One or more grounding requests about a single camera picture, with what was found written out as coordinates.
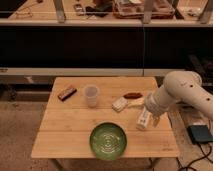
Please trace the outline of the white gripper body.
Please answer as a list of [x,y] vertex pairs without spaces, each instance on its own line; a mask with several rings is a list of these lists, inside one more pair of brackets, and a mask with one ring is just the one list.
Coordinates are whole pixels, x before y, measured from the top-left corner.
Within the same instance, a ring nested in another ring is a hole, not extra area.
[[164,101],[155,97],[153,93],[145,97],[144,106],[154,117],[160,117],[167,109]]

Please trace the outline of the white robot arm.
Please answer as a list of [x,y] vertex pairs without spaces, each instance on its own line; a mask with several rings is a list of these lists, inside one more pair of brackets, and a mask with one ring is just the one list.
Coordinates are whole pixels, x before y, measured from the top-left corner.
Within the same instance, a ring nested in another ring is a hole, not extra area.
[[144,99],[154,116],[161,116],[176,102],[185,102],[213,121],[213,95],[202,87],[201,76],[194,71],[172,71],[163,84]]

